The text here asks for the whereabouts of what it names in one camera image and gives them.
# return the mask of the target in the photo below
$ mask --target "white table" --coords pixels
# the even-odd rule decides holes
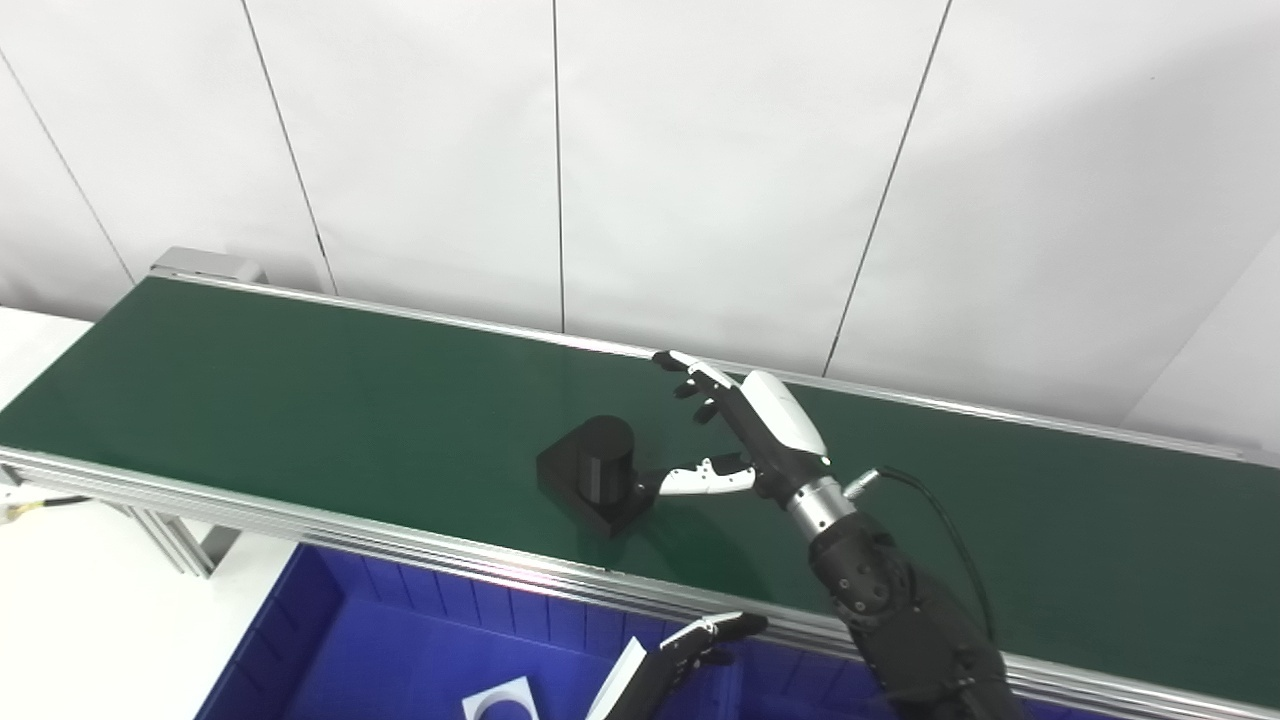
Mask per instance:
[[[0,407],[88,328],[0,307]],[[293,547],[244,533],[206,580],[100,502],[0,525],[0,717],[193,717]]]

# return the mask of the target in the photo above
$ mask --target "blue bin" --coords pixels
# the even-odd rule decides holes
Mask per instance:
[[[525,675],[543,720],[581,720],[631,637],[652,650],[680,626],[300,546],[197,719],[460,720],[462,698]],[[733,665],[695,673],[659,717],[893,717],[860,662],[758,639],[730,650]],[[1029,707],[1039,720],[1094,717]],[[499,705],[485,720],[522,716]]]

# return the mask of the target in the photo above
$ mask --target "white wall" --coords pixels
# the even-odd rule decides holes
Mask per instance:
[[[0,302],[180,243],[1280,451],[1277,46],[1270,0],[9,0]]]

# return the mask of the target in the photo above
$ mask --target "black cylinder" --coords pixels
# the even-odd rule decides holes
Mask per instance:
[[[622,418],[596,415],[577,429],[577,492],[593,505],[622,502],[631,492],[635,434]]]

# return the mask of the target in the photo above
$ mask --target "black robotic arm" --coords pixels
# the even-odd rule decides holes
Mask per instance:
[[[667,474],[660,495],[751,487],[785,509],[809,541],[809,566],[831,593],[854,644],[904,720],[1021,720],[998,648],[946,585],[916,566],[850,492],[827,447],[781,380],[754,370],[741,384],[677,351],[654,355],[687,375],[677,397],[704,395],[694,420],[717,414],[746,457],[721,456]]]

